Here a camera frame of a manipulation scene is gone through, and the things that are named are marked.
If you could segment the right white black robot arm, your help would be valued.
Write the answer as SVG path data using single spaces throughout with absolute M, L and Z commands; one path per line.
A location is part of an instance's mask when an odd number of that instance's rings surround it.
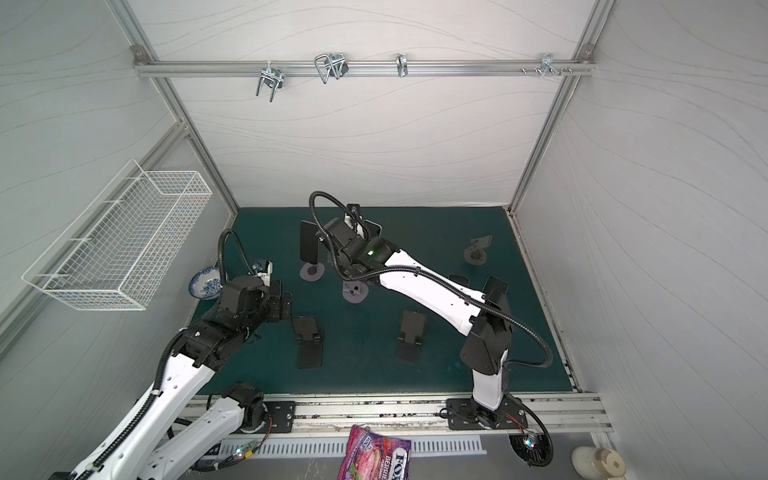
M 464 336 L 460 358 L 472 371 L 474 410 L 446 406 L 447 420 L 485 430 L 499 429 L 511 421 L 520 432 L 510 438 L 513 452 L 529 467 L 548 466 L 554 459 L 551 434 L 530 407 L 509 393 L 507 369 L 512 365 L 546 369 L 553 364 L 553 351 L 540 334 L 512 316 L 506 283 L 491 277 L 481 291 L 463 286 L 374 234 L 357 211 L 327 192 L 310 194 L 311 215 L 318 214 L 318 199 L 330 201 L 344 214 L 327 223 L 314 221 L 320 242 L 342 280 L 400 293 L 436 313 Z

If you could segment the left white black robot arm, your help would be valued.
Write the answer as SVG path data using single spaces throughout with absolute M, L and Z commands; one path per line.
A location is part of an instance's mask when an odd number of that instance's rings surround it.
M 283 321 L 292 311 L 292 298 L 272 279 L 270 262 L 245 266 L 247 274 L 230 278 L 225 260 L 218 260 L 222 288 L 214 306 L 168 342 L 150 387 L 118 426 L 72 470 L 52 478 L 179 479 L 229 434 L 270 428 L 273 416 L 263 393 L 236 382 L 178 434 L 168 433 L 198 391 L 256 339 L 261 325 Z

